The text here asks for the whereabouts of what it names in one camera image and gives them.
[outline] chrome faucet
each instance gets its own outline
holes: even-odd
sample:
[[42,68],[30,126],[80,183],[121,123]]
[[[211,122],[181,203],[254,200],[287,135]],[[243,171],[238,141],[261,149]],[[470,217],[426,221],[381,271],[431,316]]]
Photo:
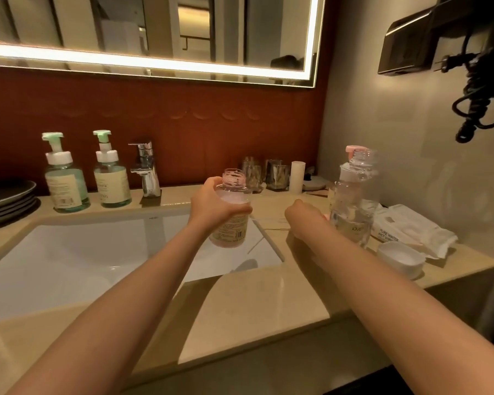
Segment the chrome faucet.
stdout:
[[134,141],[128,145],[136,145],[139,155],[137,166],[130,169],[130,172],[137,173],[143,180],[143,193],[145,198],[157,198],[161,196],[158,174],[155,171],[154,150],[151,147],[151,140]]

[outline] white sink basin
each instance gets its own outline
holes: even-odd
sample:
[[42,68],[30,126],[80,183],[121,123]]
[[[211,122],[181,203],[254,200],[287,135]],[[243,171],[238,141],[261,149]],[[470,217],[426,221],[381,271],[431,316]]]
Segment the white sink basin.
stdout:
[[[115,217],[77,216],[33,229],[0,260],[0,320],[98,298],[158,252],[189,219],[189,208]],[[249,220],[245,242],[205,241],[184,281],[282,262]]]

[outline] gray plate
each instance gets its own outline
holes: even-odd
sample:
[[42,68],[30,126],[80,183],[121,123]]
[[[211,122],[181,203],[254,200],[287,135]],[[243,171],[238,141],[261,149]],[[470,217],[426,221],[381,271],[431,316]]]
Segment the gray plate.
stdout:
[[11,212],[10,214],[1,216],[0,217],[0,224],[5,223],[8,220],[14,219],[14,218],[22,215],[23,213],[27,212],[29,209],[31,209],[32,207],[34,207],[38,203],[39,203],[38,198],[35,198],[35,199],[33,199],[33,203],[31,203],[27,206],[24,206],[22,208],[19,208],[19,209],[15,210],[14,212]]
[[15,212],[17,209],[20,209],[24,206],[33,204],[33,199],[35,199],[34,194],[28,194],[19,199],[18,201],[7,204],[6,206],[0,206],[0,217],[2,215],[8,215],[12,212]]
[[0,206],[10,204],[11,202],[17,201],[23,196],[32,192],[36,183],[31,180],[21,180],[9,185],[0,185]]

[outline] forearm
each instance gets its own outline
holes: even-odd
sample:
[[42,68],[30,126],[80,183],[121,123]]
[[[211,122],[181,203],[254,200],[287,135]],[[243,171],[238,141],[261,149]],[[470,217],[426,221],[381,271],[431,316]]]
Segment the forearm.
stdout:
[[156,256],[97,299],[9,395],[100,395],[116,390],[148,344],[207,232],[191,222]]
[[415,393],[494,393],[494,347],[442,304],[329,224],[306,242]]

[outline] hand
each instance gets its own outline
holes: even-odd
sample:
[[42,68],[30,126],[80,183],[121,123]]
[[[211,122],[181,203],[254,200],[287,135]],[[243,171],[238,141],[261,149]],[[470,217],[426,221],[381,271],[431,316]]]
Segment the hand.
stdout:
[[197,222],[210,235],[235,215],[249,215],[250,203],[230,204],[216,194],[215,188],[222,183],[221,177],[210,177],[191,198],[189,222]]
[[285,218],[291,226],[291,231],[297,239],[307,242],[307,234],[316,225],[326,224],[328,220],[313,205],[297,199],[293,205],[285,210]]

